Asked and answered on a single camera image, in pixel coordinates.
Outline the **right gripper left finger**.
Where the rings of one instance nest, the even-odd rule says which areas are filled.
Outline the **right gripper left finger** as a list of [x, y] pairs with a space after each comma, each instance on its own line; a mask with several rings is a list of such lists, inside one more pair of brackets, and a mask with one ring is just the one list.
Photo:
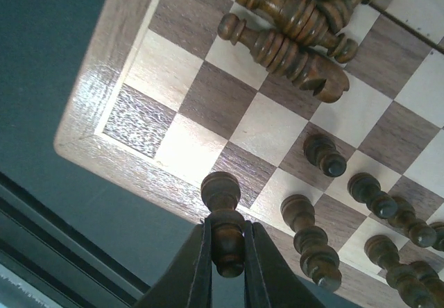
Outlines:
[[135, 307], [212, 306], [212, 230], [208, 220], [191, 231], [164, 275]]

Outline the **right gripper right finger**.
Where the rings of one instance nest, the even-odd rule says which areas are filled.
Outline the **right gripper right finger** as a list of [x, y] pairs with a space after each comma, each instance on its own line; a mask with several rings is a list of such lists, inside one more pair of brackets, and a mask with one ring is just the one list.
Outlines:
[[324, 306], [291, 270], [261, 223], [246, 221], [244, 240], [245, 307]]

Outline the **dark wooden pawn piece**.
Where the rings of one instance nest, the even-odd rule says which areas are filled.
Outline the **dark wooden pawn piece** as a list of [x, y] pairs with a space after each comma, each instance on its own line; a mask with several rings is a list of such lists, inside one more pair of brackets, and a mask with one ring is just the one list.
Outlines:
[[246, 225], [236, 210], [241, 199], [239, 182], [231, 173], [215, 171], [202, 181], [200, 194], [210, 211], [212, 261], [222, 277], [237, 277], [244, 271]]

